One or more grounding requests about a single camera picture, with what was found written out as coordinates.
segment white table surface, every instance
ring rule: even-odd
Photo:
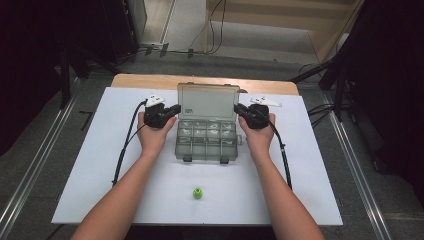
[[[111,189],[134,109],[152,93],[165,97],[166,106],[177,103],[176,90],[106,88],[53,216],[53,223],[80,223]],[[276,114],[276,127],[286,144],[294,193],[319,225],[342,225],[302,97],[240,94],[240,103],[248,106],[250,98],[262,96],[283,105],[270,107],[270,112]],[[229,165],[215,161],[183,163],[177,160],[174,154],[176,129],[175,125],[168,134],[133,223],[269,225],[258,175],[238,122],[237,133],[243,135],[243,144],[238,146],[238,158]],[[138,157],[139,146],[138,139],[133,139],[128,145],[120,176]],[[271,157],[285,176],[278,146],[274,137]],[[192,195],[196,187],[203,190],[200,200]]]

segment green object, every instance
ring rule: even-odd
[[[195,189],[194,189],[194,191],[193,191],[193,197],[194,197],[195,199],[200,199],[200,198],[202,198],[202,195],[203,195],[203,192],[202,192],[202,189],[201,189],[201,188],[195,188]]]

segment gray floor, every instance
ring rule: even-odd
[[[202,9],[204,3],[201,2],[176,0],[166,35],[170,49],[188,47],[198,30],[203,27],[198,24],[199,19],[204,19],[201,12],[188,8],[191,6]],[[304,31],[276,28],[255,30],[251,26],[226,24],[224,36],[226,37],[223,46],[214,56],[196,55],[188,59],[183,54],[168,53],[165,57],[159,57],[159,53],[154,52],[149,56],[137,55],[118,67],[129,73],[287,80],[297,76],[304,64],[312,65],[305,66],[302,72],[317,63]],[[193,46],[196,50],[201,49],[202,43],[198,41]],[[103,69],[96,69],[90,79],[82,80],[84,84],[75,106],[16,219],[9,239],[45,239],[56,228],[50,222],[57,198],[66,184],[87,133],[87,129],[81,130],[87,115],[79,111],[95,111],[104,88],[110,86],[112,79],[112,74]],[[323,103],[323,93],[317,87],[318,81],[317,75],[298,85],[308,109]],[[7,204],[37,153],[58,113],[59,104],[60,94],[57,94],[27,127],[13,148],[0,156],[1,208]],[[346,115],[343,119],[393,239],[422,239],[424,212],[411,186],[397,176],[377,173],[360,132]],[[326,238],[376,239],[330,119],[325,118],[314,131],[344,222],[341,227],[323,227]],[[69,238],[74,230],[75,226],[65,226],[54,239]],[[210,234],[213,231],[214,229],[191,229],[186,231],[186,238],[214,239]]]

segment dark curtain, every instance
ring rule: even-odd
[[[323,85],[346,69],[351,96],[384,140],[376,158],[411,183],[424,206],[423,23],[422,1],[366,0]]]

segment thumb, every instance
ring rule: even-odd
[[[239,116],[239,124],[241,129],[243,129],[244,132],[246,132],[246,129],[248,129],[249,127],[247,126],[247,122],[243,117]]]
[[[177,121],[177,118],[175,116],[168,119],[163,129],[165,129],[167,132],[171,130],[172,126],[174,126],[175,121]]]

